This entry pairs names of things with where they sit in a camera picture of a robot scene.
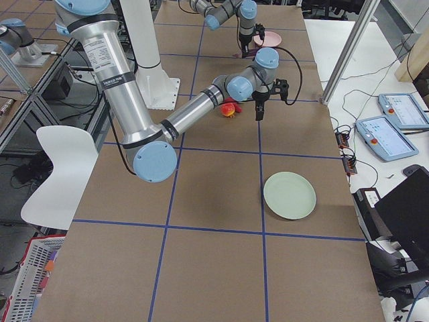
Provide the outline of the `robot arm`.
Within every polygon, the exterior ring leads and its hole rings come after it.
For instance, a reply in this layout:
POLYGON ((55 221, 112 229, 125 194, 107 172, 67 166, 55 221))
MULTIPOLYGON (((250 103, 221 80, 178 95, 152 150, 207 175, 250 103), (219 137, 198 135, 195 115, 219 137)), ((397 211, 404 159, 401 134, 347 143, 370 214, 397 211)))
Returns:
POLYGON ((254 56, 256 49, 249 47, 253 37, 257 36, 262 42, 265 40, 265 28, 257 23, 257 3, 255 1, 223 1, 214 5, 211 1, 188 1, 190 11, 181 6, 182 1, 177 1, 178 7, 185 13, 197 14, 204 17, 204 24, 211 30, 219 29, 232 17, 237 18, 236 38, 241 57, 254 56))
POLYGON ((149 3, 121 2, 137 71, 131 69, 120 43, 119 20, 110 1, 57 1, 55 9, 58 32, 82 44, 123 131, 128 163, 144 181, 160 182, 175 171, 172 142, 225 99, 265 101, 273 88, 279 55, 273 48, 262 48, 242 72, 216 77, 185 105, 154 123, 149 109, 173 105, 179 80, 162 68, 149 3))

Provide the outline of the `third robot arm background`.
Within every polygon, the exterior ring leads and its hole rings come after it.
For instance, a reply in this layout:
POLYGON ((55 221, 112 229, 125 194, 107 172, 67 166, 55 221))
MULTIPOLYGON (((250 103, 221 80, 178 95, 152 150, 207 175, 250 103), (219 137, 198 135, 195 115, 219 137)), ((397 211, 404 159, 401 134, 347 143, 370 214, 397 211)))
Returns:
POLYGON ((25 23, 18 18, 1 21, 1 49, 20 67, 41 67, 48 59, 42 54, 42 45, 35 41, 25 23))

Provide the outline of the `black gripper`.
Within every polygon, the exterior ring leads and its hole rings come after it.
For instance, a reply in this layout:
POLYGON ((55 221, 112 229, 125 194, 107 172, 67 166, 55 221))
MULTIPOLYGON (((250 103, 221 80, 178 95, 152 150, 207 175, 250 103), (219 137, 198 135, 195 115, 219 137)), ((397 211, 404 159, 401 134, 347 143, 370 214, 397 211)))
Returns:
POLYGON ((246 56, 246 47, 249 46, 252 40, 253 40, 252 34, 242 34, 241 32, 239 32, 239 43, 241 47, 242 56, 246 56))
POLYGON ((252 99, 255 101, 255 120, 263 120, 265 109, 264 104, 270 98, 270 92, 259 92, 255 91, 252 93, 252 99))

